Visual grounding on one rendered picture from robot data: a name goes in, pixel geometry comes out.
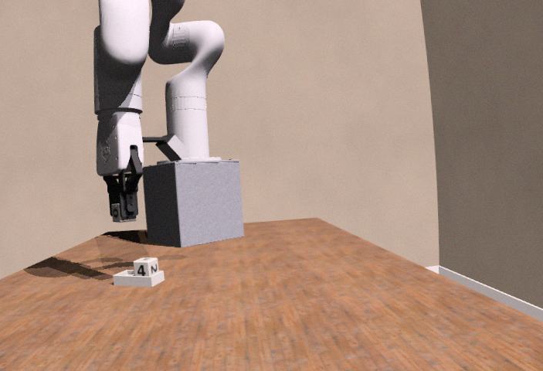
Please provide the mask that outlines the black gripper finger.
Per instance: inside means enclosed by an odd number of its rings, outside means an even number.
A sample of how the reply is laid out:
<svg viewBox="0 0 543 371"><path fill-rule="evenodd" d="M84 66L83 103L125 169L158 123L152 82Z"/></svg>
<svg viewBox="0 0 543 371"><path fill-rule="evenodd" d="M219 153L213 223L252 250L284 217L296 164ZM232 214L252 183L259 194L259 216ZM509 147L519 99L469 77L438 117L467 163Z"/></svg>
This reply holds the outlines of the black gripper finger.
<svg viewBox="0 0 543 371"><path fill-rule="evenodd" d="M118 193L122 193L120 190L119 175L104 176L103 179L107 184L107 192L109 194L109 203L110 203L110 215L112 216L112 204L119 203Z"/></svg>
<svg viewBox="0 0 543 371"><path fill-rule="evenodd" d="M120 202L120 216L137 216L137 191L138 182L143 175L141 163L137 156L134 145L130 146L130 159L131 173L124 173L124 170L119 174L120 178L120 190L119 202ZM129 176L130 175L130 176ZM127 178L127 180L125 180Z"/></svg>

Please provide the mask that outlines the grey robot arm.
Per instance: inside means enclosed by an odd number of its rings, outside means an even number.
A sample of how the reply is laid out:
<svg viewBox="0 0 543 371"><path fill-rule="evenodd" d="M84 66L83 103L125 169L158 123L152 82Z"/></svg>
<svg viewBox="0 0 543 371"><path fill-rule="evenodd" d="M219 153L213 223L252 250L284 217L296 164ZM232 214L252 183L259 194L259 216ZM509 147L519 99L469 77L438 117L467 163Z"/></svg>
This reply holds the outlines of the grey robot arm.
<svg viewBox="0 0 543 371"><path fill-rule="evenodd" d="M224 50L220 26L212 21L170 23L185 0L151 0L150 28L149 0L98 2L100 25L93 32L94 113L143 112L141 70L148 55L163 65L190 63L165 85L167 135L142 140L157 142L171 162L222 160L209 157L205 95L207 76Z"/></svg>

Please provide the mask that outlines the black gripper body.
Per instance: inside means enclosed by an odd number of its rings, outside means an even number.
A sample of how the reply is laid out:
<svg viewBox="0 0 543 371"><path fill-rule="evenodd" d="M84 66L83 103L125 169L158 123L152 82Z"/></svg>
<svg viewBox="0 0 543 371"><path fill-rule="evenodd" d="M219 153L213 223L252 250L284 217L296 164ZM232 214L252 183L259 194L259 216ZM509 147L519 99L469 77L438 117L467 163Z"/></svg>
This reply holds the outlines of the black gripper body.
<svg viewBox="0 0 543 371"><path fill-rule="evenodd" d="M108 116L108 117L106 117ZM142 169L144 149L140 114L110 112L97 116L97 174L99 176L131 173L130 146L134 145ZM130 170L129 170L130 169Z"/></svg>

